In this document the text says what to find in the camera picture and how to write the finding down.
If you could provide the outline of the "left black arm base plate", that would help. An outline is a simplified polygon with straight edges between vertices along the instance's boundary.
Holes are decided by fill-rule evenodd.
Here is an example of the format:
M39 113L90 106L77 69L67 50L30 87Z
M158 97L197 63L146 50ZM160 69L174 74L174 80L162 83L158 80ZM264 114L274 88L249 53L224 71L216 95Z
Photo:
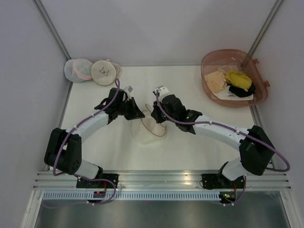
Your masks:
M85 180L81 178L76 183L78 189L114 189L117 188L119 182L119 174L117 173L104 173L104 180Z

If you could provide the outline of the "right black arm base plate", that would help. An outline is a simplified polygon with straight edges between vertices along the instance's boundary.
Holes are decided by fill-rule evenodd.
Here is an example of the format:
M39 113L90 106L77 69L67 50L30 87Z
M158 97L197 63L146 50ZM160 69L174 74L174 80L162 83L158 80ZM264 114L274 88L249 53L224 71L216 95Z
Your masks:
M217 173L204 173L201 174L201 184L203 189L215 190L215 189L242 189L245 186L245 179L243 176L238 177L235 180L229 180L222 174L224 165L219 169Z

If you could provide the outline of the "beige round mesh laundry bag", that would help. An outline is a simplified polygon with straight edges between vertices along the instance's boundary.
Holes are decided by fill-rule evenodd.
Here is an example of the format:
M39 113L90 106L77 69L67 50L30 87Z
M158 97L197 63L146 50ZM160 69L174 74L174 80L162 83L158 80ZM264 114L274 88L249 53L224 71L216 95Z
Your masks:
M154 143L160 140L167 134L167 126L161 123L156 123L151 116L152 107L145 104L145 109L142 110L144 118L132 120L131 133L134 139L143 145Z

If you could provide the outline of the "yellow bra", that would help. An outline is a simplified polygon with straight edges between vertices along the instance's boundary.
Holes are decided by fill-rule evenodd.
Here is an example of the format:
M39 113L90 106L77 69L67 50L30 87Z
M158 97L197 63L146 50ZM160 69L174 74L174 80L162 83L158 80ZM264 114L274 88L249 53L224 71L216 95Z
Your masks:
M252 80L241 71L231 70L225 75L225 79L229 84L245 90L249 89L252 84Z

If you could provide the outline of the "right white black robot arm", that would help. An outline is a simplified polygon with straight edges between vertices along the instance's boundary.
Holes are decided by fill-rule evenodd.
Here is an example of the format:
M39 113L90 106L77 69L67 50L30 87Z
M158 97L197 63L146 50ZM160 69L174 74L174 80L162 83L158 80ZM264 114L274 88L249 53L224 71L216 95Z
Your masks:
M218 181L225 185L237 178L253 174L261 176L274 155L273 145L264 130L254 125L252 128L239 128L215 122L201 112L186 109L175 95L161 97L155 91L152 117L156 123L175 123L182 132L203 135L222 142L239 152L239 156L224 163L217 173Z

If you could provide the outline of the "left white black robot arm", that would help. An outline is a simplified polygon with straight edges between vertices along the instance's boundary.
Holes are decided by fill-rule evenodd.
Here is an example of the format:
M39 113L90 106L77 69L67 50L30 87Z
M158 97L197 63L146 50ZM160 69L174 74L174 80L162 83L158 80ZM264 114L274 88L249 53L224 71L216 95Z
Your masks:
M108 97L84 120L69 129L52 130L44 163L53 168L53 175L69 174L88 181L103 179L103 169L82 158L82 144L119 116L127 121L145 117L125 90L111 88Z

